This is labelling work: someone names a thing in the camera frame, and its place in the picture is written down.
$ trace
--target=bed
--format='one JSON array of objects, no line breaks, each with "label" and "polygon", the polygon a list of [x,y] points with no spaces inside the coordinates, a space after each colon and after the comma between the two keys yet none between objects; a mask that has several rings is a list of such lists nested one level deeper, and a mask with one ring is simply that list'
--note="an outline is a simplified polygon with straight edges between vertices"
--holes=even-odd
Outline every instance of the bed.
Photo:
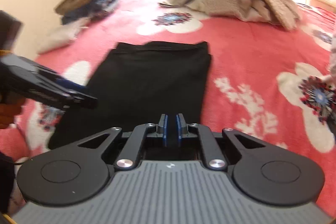
[{"label": "bed", "polygon": [[[335,15],[300,9],[302,22],[286,32],[265,23],[161,8],[157,0],[121,0],[115,13],[90,25],[72,45],[43,54],[37,62],[85,84],[118,42],[207,41],[213,58],[202,123],[217,132],[236,128],[313,159],[325,172],[318,205],[336,216],[335,139],[325,122],[335,91],[302,81],[328,74]],[[15,160],[45,152],[60,116],[56,109],[28,101],[16,125],[1,132],[1,150]]]}]

